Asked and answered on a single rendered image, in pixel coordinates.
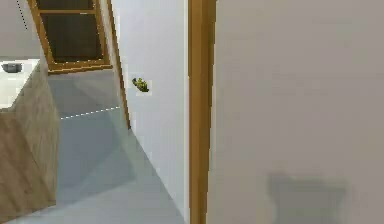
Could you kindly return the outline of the white room door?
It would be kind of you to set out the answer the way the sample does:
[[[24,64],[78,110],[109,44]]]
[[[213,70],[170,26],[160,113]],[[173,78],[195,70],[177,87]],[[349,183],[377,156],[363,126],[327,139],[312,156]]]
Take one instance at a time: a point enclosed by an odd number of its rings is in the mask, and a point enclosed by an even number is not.
[[[133,133],[181,223],[189,224],[187,0],[111,2]]]

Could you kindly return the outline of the wooden cabinet with white top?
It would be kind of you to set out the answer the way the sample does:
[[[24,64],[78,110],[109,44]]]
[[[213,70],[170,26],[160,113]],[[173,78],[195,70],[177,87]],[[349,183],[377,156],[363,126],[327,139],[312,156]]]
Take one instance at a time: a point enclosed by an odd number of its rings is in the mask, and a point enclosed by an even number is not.
[[[60,118],[39,59],[0,61],[0,224],[56,204]]]

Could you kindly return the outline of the wooden framed dark doorway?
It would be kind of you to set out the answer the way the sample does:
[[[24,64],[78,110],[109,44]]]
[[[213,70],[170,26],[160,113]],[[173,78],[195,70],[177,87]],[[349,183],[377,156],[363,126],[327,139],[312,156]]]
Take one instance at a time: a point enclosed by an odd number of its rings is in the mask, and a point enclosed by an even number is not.
[[[48,74],[112,67],[100,0],[27,0]]]

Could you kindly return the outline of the grey bowl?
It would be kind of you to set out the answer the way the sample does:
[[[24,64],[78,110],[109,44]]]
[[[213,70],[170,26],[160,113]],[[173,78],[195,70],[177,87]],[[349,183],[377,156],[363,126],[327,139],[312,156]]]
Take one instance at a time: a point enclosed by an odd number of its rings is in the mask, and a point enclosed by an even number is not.
[[[21,63],[3,63],[1,67],[7,73],[19,73],[22,71],[23,65]]]

